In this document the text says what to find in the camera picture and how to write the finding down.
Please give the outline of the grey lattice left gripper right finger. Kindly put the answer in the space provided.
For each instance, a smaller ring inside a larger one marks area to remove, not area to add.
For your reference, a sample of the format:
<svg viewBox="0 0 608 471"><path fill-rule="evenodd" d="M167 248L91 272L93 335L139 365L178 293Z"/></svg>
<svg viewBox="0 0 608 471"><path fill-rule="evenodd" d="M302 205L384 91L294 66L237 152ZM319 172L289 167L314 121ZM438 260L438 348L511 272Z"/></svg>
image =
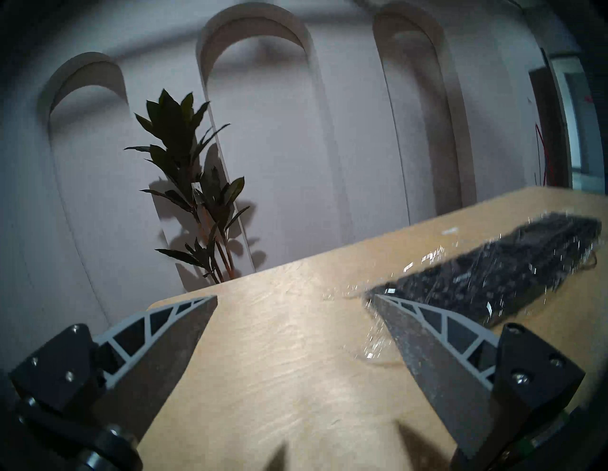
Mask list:
<svg viewBox="0 0 608 471"><path fill-rule="evenodd" d="M462 314L372 294L404 363L457 449L451 470L533 470L563 443L585 372L522 324L499 336Z"/></svg>

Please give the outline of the grey lattice left gripper left finger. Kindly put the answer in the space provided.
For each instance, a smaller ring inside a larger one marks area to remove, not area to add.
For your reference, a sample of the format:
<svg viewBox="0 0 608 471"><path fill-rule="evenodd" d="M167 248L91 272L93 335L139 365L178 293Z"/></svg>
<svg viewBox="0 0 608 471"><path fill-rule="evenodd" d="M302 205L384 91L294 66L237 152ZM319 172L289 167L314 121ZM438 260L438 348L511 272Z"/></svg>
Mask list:
<svg viewBox="0 0 608 471"><path fill-rule="evenodd" d="M143 470L138 443L190 363L216 295L68 326L9 372L9 470Z"/></svg>

